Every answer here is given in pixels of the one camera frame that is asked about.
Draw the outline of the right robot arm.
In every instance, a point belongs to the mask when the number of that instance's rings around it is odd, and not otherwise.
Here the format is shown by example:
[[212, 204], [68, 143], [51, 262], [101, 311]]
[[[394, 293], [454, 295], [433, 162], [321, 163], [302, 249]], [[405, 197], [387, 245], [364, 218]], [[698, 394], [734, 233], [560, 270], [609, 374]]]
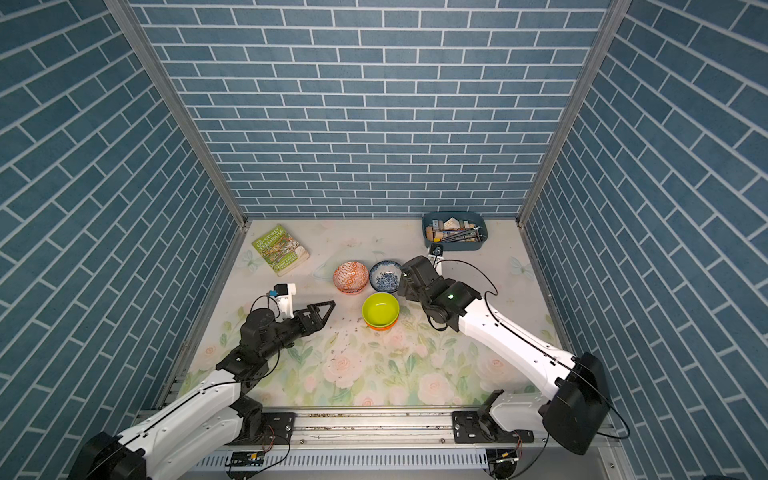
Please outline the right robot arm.
[[595, 355], [576, 356], [536, 337], [504, 316], [479, 293], [441, 274], [440, 257], [417, 256], [402, 265], [398, 294], [421, 305], [427, 320], [472, 338], [524, 374], [545, 402], [538, 408], [544, 430], [560, 446], [584, 455], [615, 409], [606, 369]]

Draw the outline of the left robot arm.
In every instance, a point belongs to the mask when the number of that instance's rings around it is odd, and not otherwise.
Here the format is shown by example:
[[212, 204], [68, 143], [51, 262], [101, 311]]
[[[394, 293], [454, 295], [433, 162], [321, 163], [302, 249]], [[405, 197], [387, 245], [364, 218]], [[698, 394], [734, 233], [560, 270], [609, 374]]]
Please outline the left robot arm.
[[309, 304], [278, 320], [270, 308], [249, 313], [239, 344], [215, 370], [172, 403], [117, 435], [100, 432], [74, 460], [72, 479], [177, 479], [235, 440], [260, 441], [262, 404], [249, 392], [270, 373], [269, 362], [296, 340], [322, 330], [334, 301]]

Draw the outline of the lime green bowl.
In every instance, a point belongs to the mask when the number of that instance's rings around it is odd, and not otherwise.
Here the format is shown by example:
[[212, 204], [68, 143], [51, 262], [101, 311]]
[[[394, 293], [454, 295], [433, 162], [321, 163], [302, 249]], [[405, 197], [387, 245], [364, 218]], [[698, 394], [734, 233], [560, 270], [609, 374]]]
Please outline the lime green bowl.
[[365, 323], [385, 326], [398, 320], [400, 304], [394, 295], [378, 292], [364, 301], [361, 312]]

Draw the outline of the orange geometric patterned bowl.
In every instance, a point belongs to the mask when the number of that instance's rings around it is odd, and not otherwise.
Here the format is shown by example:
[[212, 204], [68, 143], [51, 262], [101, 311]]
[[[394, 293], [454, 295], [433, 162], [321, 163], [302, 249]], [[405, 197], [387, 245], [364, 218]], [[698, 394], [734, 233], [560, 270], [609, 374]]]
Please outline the orange geometric patterned bowl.
[[362, 292], [369, 283], [368, 268], [359, 261], [341, 264], [333, 273], [332, 280], [338, 291], [347, 295]]

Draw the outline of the plain orange bowl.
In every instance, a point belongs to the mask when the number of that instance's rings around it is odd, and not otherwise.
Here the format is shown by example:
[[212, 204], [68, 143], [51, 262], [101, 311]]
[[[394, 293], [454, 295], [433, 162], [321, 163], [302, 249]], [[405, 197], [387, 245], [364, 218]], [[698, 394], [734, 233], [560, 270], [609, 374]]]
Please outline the plain orange bowl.
[[396, 323], [397, 322], [393, 322], [393, 323], [390, 323], [389, 325], [385, 325], [385, 326], [377, 326], [377, 325], [372, 325], [372, 324], [366, 323], [366, 326], [368, 328], [374, 330], [374, 331], [383, 332], [383, 331], [387, 331], [387, 330], [390, 330], [391, 328], [393, 328]]

